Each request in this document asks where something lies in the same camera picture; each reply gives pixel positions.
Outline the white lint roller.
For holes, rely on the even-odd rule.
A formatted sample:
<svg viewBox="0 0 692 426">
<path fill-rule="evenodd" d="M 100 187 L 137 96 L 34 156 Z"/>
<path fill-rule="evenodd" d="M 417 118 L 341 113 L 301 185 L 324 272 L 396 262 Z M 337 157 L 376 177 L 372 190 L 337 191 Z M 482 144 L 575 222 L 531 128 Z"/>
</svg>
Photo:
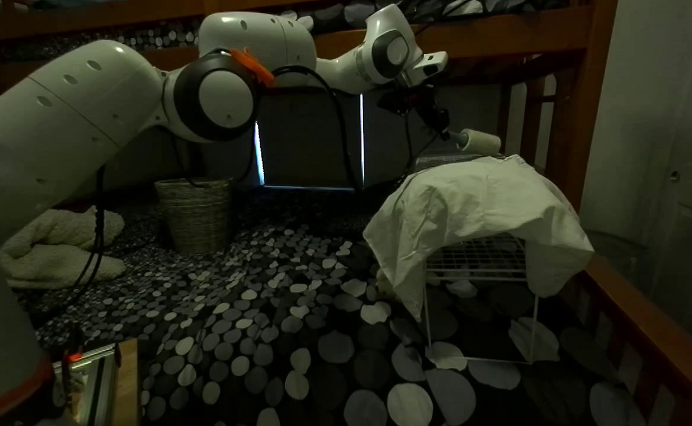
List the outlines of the white lint roller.
<svg viewBox="0 0 692 426">
<path fill-rule="evenodd" d="M 448 135 L 462 153 L 497 156 L 501 149 L 501 139 L 491 133 L 465 128 L 460 131 L 451 131 Z"/>
</svg>

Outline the white cloth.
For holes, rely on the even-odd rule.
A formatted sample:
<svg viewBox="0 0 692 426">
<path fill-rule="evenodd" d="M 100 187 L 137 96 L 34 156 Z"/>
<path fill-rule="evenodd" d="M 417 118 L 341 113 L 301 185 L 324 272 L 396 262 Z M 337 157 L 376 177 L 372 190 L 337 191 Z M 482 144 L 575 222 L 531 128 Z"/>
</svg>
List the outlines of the white cloth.
<svg viewBox="0 0 692 426">
<path fill-rule="evenodd" d="M 519 156 L 413 173 L 384 200 L 363 238 L 393 292 L 420 321 L 430 255 L 499 234 L 525 241 L 528 288 L 541 298 L 558 294 L 594 255 L 566 196 Z"/>
</svg>

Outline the window with dark blind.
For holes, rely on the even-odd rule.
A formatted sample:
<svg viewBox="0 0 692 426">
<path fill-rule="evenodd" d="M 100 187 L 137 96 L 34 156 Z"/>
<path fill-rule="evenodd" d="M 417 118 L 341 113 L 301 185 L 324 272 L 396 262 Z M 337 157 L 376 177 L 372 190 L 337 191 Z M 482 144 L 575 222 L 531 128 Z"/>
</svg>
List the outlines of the window with dark blind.
<svg viewBox="0 0 692 426">
<path fill-rule="evenodd" d="M 265 185 L 353 189 L 343 137 L 354 178 L 361 180 L 360 98 L 338 95 L 337 100 L 344 128 L 339 126 L 332 98 L 322 88 L 276 89 L 263 95 L 257 125 Z"/>
</svg>

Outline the woven wicker basket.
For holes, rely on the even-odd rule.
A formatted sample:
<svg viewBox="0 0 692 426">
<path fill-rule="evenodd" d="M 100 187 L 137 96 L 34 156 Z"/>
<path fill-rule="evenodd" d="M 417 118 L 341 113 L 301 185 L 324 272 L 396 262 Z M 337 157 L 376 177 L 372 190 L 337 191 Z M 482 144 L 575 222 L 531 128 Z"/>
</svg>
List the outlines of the woven wicker basket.
<svg viewBox="0 0 692 426">
<path fill-rule="evenodd" d="M 154 183 L 180 254 L 216 253 L 229 241 L 233 180 L 175 179 Z"/>
</svg>

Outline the black white spotted bedspread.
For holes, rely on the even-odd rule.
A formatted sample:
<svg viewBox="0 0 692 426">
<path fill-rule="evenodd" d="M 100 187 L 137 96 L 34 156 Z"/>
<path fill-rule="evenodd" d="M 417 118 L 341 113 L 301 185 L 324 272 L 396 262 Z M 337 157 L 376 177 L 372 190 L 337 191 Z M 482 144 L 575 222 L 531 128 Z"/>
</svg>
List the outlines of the black white spotted bedspread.
<svg viewBox="0 0 692 426">
<path fill-rule="evenodd" d="M 107 216 L 119 277 L 17 291 L 48 350 L 140 341 L 143 426 L 645 426 L 603 349 L 540 299 L 530 364 L 429 351 L 379 282 L 368 212 L 338 192 L 261 191 L 218 253 L 179 254 L 155 205 Z"/>
</svg>

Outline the cream fluffy blanket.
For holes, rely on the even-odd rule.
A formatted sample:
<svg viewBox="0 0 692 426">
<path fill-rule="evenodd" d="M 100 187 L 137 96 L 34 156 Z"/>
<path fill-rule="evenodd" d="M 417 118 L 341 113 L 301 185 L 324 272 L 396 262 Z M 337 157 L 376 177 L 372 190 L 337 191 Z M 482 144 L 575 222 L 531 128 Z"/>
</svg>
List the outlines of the cream fluffy blanket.
<svg viewBox="0 0 692 426">
<path fill-rule="evenodd" d="M 15 289 L 74 286 L 93 250 L 96 208 L 51 209 L 0 248 L 0 267 Z"/>
</svg>

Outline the wooden bunk bed frame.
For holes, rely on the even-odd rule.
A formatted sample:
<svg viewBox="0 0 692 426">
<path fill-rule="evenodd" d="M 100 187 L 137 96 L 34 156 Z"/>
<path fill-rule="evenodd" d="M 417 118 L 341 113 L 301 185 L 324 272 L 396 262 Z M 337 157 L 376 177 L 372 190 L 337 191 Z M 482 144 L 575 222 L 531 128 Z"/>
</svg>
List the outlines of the wooden bunk bed frame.
<svg viewBox="0 0 692 426">
<path fill-rule="evenodd" d="M 47 12 L 16 10 L 16 4 L 29 2 L 1 0 L 0 41 L 204 17 L 221 11 L 332 5 L 338 0 L 124 0 Z M 555 95 L 530 95 L 525 111 L 532 113 L 536 102 L 554 105 L 545 174 L 576 208 L 581 204 L 617 3 L 568 0 L 567 8 L 441 24 L 419 36 L 420 46 L 447 51 L 454 59 L 499 60 L 500 67 L 484 71 L 481 82 L 511 86 L 556 76 Z M 40 66 L 40 62 L 0 62 L 0 90 Z M 646 420 L 651 420 L 652 410 L 663 407 L 659 389 L 665 386 L 675 397 L 671 426 L 692 426 L 692 336 L 600 256 L 594 256 L 575 283 L 590 295 L 589 330 L 597 329 L 600 314 L 613 323 L 609 359 L 618 366 L 627 348 L 634 348 L 641 357 L 632 394 Z"/>
</svg>

